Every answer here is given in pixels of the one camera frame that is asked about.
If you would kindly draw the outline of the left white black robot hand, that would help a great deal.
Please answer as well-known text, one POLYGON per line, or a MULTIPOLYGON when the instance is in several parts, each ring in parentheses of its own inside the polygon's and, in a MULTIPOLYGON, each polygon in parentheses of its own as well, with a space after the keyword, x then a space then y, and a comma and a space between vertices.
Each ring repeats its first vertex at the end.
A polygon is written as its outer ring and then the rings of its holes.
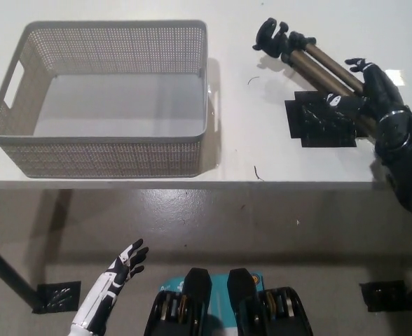
POLYGON ((143 272, 143 262, 149 252, 142 238, 133 242, 115 257, 101 273, 76 312, 70 335, 104 335, 107 322, 124 285, 134 275, 143 272))

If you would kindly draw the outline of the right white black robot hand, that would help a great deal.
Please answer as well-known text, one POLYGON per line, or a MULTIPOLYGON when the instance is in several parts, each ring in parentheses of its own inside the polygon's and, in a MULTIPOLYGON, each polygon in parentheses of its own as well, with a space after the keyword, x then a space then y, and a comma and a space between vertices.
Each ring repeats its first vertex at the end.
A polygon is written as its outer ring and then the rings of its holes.
POLYGON ((398 87, 377 64, 360 57, 347 59, 345 63, 351 72, 362 73, 362 95, 344 96, 331 92, 326 97, 329 108, 339 113, 365 115, 376 122, 393 111, 406 110, 398 87))

